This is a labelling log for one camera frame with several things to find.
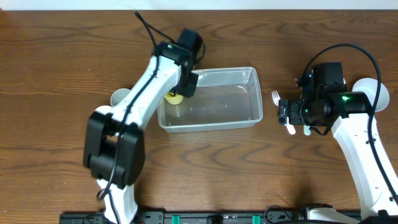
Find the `grey plastic bowl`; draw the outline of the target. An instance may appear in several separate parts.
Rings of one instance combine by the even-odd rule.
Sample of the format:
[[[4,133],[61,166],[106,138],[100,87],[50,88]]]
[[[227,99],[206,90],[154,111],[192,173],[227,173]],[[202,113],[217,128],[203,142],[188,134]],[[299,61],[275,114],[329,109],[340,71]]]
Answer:
[[[363,92],[368,97],[371,104],[374,103],[377,90],[377,80],[373,78],[362,78],[358,80],[352,88],[353,92]],[[381,84],[379,99],[376,105],[376,112],[384,110],[389,104],[389,92],[387,88]]]

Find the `white plastic fork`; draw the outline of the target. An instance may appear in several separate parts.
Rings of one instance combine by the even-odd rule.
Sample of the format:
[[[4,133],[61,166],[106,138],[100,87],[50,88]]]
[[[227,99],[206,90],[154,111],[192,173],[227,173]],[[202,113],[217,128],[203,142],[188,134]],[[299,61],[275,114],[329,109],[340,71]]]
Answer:
[[[279,96],[278,92],[276,90],[272,91],[271,95],[272,95],[272,100],[273,100],[274,104],[276,106],[278,106],[279,105],[279,100],[280,100],[280,96]],[[289,119],[288,118],[287,118],[287,122],[286,122],[285,126],[286,126],[289,134],[291,134],[291,135],[296,134],[296,130],[295,130],[294,126],[289,123]]]

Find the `mint green plastic spoon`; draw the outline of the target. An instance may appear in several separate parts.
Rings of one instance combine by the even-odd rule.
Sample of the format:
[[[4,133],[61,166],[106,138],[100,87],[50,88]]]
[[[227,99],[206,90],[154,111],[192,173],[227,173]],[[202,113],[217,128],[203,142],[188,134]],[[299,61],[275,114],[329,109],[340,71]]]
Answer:
[[[311,135],[312,131],[311,131],[311,129],[310,129],[310,126],[304,125],[304,126],[303,126],[303,133],[304,133],[304,135],[306,135],[306,136]]]

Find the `yellow plastic cup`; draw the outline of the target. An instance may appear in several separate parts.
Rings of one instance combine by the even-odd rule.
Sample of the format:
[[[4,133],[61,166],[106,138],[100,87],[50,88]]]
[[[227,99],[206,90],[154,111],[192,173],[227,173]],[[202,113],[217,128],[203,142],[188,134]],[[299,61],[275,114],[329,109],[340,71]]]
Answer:
[[[176,94],[174,92],[168,92],[164,98],[166,99],[166,101],[168,103],[170,103],[171,105],[178,105],[183,101],[183,96]]]

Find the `clear plastic container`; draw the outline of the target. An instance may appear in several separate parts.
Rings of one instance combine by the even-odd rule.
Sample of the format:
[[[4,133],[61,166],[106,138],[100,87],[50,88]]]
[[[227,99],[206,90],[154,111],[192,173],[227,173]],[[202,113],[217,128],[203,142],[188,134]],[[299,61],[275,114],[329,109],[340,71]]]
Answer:
[[[168,133],[251,128],[263,119],[261,86],[253,67],[195,70],[191,98],[157,109],[159,125]]]

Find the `grey plastic cup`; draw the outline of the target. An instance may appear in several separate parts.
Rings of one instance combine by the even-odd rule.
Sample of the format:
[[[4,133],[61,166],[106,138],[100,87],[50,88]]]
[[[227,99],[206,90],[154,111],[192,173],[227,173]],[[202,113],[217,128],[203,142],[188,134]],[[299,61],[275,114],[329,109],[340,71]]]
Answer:
[[[130,89],[128,88],[120,88],[118,90],[116,90],[110,98],[110,105],[112,107],[116,106],[117,104],[119,104],[126,96],[128,96],[128,94],[130,93]]]

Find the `white plastic cup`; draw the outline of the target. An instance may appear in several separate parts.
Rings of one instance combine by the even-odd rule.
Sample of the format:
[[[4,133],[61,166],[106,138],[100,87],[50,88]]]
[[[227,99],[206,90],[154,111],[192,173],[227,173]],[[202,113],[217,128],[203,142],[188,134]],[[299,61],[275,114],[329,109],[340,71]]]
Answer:
[[[95,109],[95,112],[100,113],[100,114],[107,114],[111,111],[112,107],[108,105],[103,105]]]

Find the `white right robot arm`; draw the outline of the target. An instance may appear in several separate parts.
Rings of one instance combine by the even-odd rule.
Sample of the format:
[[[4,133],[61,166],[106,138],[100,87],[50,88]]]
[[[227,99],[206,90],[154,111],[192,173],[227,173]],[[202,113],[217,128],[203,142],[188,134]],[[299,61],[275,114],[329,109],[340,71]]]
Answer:
[[[342,64],[327,62],[313,66],[296,85],[300,98],[277,103],[279,124],[332,133],[354,180],[363,223],[397,223],[397,175],[374,117],[389,103],[380,79],[362,78],[349,91]]]

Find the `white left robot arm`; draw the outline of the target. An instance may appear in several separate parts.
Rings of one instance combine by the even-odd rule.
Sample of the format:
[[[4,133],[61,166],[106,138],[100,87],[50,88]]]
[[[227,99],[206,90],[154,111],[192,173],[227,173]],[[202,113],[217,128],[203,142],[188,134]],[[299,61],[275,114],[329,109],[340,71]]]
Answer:
[[[146,159],[144,130],[167,93],[194,95],[198,75],[194,66],[205,48],[194,30],[184,29],[176,42],[155,45],[150,62],[131,91],[116,106],[100,106],[88,119],[83,165],[101,190],[105,218],[131,223],[137,213],[134,183]]]

